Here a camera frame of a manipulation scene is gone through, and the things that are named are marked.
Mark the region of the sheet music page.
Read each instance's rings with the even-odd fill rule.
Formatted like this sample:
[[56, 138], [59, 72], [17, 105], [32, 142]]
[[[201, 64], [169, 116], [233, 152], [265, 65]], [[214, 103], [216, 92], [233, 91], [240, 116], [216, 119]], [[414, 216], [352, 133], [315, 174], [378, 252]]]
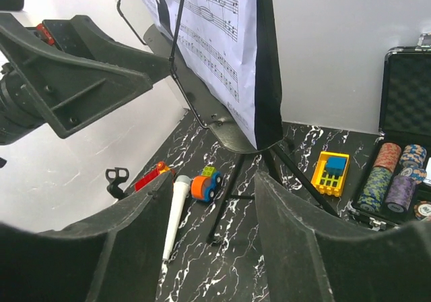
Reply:
[[142, 0], [156, 28], [257, 145], [257, 0]]

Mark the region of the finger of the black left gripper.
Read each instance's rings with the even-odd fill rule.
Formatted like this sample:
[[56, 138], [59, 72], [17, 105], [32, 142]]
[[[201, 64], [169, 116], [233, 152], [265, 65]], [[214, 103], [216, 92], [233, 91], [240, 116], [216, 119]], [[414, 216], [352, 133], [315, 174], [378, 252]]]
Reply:
[[70, 55], [146, 73], [158, 82], [170, 75], [168, 59], [121, 44], [103, 32], [89, 16], [43, 20], [55, 46]]

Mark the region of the white microphone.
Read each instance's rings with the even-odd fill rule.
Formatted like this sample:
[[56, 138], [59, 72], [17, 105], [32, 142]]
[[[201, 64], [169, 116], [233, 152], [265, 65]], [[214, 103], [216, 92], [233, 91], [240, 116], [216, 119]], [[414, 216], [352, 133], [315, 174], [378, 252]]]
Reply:
[[166, 239], [164, 244], [164, 252], [162, 259], [168, 261], [174, 247], [176, 233], [180, 223], [180, 218], [183, 213], [183, 207], [186, 197], [190, 191], [191, 178], [186, 175], [179, 175], [173, 184], [172, 203], [170, 208], [170, 216], [168, 228], [166, 231]]

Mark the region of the black desktop microphone stand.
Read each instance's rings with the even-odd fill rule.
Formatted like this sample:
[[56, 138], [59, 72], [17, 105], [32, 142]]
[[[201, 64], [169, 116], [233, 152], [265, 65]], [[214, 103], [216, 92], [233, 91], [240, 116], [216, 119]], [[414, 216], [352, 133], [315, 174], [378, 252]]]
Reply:
[[119, 187], [119, 185], [122, 183], [125, 183], [128, 180], [129, 170], [122, 167], [106, 169], [105, 177], [106, 177], [106, 180], [108, 181], [108, 186], [106, 187], [107, 192], [117, 200], [124, 199], [126, 197], [126, 194]]

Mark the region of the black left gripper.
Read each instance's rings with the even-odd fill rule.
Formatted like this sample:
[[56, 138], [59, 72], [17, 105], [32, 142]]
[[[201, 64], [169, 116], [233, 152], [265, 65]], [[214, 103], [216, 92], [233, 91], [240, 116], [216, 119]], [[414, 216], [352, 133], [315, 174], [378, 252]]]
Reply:
[[43, 124], [67, 138], [152, 89], [146, 73], [59, 50], [43, 24], [1, 15], [1, 145]]

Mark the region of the black tripod music stand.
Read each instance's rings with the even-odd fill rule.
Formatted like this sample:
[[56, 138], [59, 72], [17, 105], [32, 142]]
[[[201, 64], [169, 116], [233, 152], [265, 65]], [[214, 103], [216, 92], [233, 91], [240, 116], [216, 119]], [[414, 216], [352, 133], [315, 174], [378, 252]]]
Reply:
[[273, 0], [142, 0], [153, 26], [143, 43], [168, 60], [170, 75], [200, 126], [239, 155], [220, 203], [222, 216], [245, 158], [275, 158], [324, 211], [331, 205], [280, 147], [282, 87]]

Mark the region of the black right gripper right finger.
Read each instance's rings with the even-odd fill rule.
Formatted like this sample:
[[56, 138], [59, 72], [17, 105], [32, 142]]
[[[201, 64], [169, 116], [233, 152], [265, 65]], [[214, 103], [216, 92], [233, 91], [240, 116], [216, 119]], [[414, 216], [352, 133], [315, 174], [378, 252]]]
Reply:
[[430, 223], [376, 232], [257, 172], [255, 207], [272, 301], [429, 301]]

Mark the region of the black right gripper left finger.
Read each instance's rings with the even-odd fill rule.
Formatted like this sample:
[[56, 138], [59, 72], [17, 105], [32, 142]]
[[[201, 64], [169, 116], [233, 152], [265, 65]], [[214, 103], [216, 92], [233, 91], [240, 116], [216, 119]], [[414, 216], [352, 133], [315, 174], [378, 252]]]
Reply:
[[173, 194], [169, 174], [61, 231], [1, 225], [2, 301], [154, 301]]

